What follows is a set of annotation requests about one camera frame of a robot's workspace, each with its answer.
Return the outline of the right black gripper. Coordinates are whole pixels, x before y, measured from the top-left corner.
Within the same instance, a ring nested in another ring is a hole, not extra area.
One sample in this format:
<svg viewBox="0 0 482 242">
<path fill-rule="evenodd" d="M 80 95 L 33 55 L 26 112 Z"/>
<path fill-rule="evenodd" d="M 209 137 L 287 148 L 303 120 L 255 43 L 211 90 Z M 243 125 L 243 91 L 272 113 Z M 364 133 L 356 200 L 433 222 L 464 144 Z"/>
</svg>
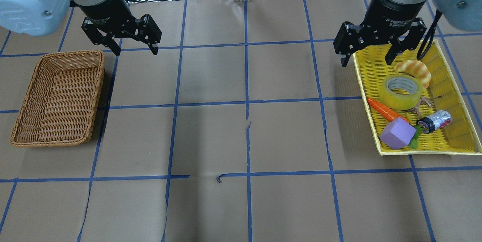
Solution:
<svg viewBox="0 0 482 242">
<path fill-rule="evenodd" d="M 371 0 L 363 22 L 344 22 L 334 39 L 334 50 L 346 67 L 349 56 L 372 45 L 391 44 L 384 60 L 391 65 L 405 50 L 415 50 L 427 27 L 418 14 L 424 2 L 397 3 L 392 0 Z"/>
</svg>

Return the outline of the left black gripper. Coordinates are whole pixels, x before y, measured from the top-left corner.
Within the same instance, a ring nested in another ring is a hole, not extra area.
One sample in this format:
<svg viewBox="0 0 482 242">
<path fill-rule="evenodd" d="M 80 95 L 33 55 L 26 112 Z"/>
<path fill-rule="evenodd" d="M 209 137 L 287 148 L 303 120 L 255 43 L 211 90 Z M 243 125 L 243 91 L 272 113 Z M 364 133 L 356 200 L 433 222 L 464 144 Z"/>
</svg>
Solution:
<svg viewBox="0 0 482 242">
<path fill-rule="evenodd" d="M 158 55 L 162 31 L 150 14 L 139 18 L 132 15 L 125 0 L 105 0 L 93 6 L 81 6 L 86 18 L 82 30 L 91 43 L 109 48 L 115 56 L 121 47 L 114 38 L 132 38 L 148 45 L 153 55 Z"/>
</svg>

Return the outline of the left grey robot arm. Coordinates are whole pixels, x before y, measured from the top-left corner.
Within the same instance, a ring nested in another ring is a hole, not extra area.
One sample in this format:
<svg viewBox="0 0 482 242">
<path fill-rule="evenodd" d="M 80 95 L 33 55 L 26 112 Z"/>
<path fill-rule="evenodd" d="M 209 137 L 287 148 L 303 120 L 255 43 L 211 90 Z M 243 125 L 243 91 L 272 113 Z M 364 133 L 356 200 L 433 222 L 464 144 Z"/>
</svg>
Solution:
<svg viewBox="0 0 482 242">
<path fill-rule="evenodd" d="M 158 54 L 162 32 L 151 15 L 136 18 L 126 0 L 0 0 L 0 24 L 17 34 L 42 37 L 52 34 L 71 3 L 85 14 L 82 30 L 94 45 L 119 56 L 116 38 L 131 38 Z"/>
</svg>

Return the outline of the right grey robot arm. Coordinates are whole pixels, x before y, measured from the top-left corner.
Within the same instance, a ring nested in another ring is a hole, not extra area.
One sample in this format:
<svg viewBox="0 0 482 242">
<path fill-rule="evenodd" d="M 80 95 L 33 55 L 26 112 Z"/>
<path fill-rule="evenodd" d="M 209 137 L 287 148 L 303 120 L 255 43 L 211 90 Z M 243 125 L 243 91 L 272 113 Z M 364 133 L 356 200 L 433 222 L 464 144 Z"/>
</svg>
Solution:
<svg viewBox="0 0 482 242">
<path fill-rule="evenodd" d="M 441 17 L 458 30 L 481 31 L 481 0 L 371 0 L 363 22 L 344 22 L 334 51 L 346 67 L 351 56 L 368 46 L 390 45 L 384 60 L 391 65 L 406 50 L 422 59 L 429 51 Z"/>
</svg>

